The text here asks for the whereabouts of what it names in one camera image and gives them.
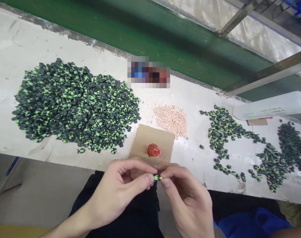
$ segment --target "green wall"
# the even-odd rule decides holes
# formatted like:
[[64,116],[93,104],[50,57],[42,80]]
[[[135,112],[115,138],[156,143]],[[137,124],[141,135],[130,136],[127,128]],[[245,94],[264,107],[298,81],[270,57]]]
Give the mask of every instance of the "green wall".
[[[150,0],[0,2],[221,89],[272,65]],[[301,78],[292,75],[239,96],[255,101],[295,90]]]

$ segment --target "hand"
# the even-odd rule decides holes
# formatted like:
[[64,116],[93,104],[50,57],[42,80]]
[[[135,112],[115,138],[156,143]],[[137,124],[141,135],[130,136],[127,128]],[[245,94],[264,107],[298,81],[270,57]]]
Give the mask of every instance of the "hand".
[[212,201],[209,192],[186,168],[162,163],[155,168],[172,205],[175,224],[183,238],[214,238]]
[[156,169],[139,158],[113,160],[84,205],[90,229],[105,226],[119,217],[136,195],[154,184],[156,173]]

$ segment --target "red blob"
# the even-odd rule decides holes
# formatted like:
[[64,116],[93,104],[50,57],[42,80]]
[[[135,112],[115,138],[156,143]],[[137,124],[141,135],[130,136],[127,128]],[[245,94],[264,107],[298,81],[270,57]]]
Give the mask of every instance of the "red blob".
[[150,144],[147,147],[147,153],[151,157],[158,157],[160,156],[160,149],[155,144]]

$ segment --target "cardboard piece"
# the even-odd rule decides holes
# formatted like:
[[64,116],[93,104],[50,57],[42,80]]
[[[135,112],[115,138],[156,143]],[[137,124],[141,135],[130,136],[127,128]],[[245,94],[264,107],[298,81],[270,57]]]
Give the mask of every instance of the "cardboard piece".
[[249,126],[267,126],[266,118],[251,119],[246,121]]
[[[139,157],[151,166],[163,162],[170,163],[174,140],[175,135],[170,132],[140,124],[129,158]],[[160,148],[161,154],[159,157],[148,156],[147,147],[150,144],[156,144]]]

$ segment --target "work table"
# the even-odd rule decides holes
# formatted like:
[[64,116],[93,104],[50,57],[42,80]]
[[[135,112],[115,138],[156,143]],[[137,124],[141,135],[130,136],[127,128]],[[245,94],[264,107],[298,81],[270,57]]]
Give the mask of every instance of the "work table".
[[[211,121],[201,115],[200,110],[214,110],[214,105],[224,106],[231,112],[233,106],[243,102],[235,98],[219,96],[216,91],[202,85],[171,75],[168,89],[133,88],[135,96],[141,99],[139,112],[141,120],[132,124],[126,133],[124,147],[116,154],[111,150],[95,153],[86,150],[77,154],[76,143],[63,143],[56,136],[45,138],[36,143],[25,138],[23,131],[11,120],[12,111],[18,104],[14,95],[23,80],[24,70],[33,69],[39,62],[51,63],[59,57],[64,62],[73,61],[77,66],[87,66],[93,75],[110,74],[117,80],[127,80],[127,59],[119,52],[108,48],[86,45],[84,42],[69,39],[66,35],[43,29],[41,26],[22,20],[18,15],[0,8],[0,153],[69,166],[105,171],[113,159],[127,159],[139,124],[157,129],[153,108],[163,104],[173,104],[176,109],[184,109],[187,114],[187,137],[175,139],[171,162],[187,167],[208,189],[241,193],[256,197],[266,197],[301,204],[301,172],[296,170],[287,174],[287,180],[277,193],[272,193],[266,179],[257,182],[247,172],[253,165],[260,164],[256,153],[262,153],[265,145],[253,144],[253,140],[241,138],[229,140],[230,160],[221,164],[231,165],[237,173],[244,172],[247,182],[214,170],[217,154],[210,149],[208,129]],[[287,119],[274,117],[267,126],[248,126],[245,121],[236,120],[248,130],[265,137],[280,151],[277,129]],[[295,123],[301,133],[301,125]]]

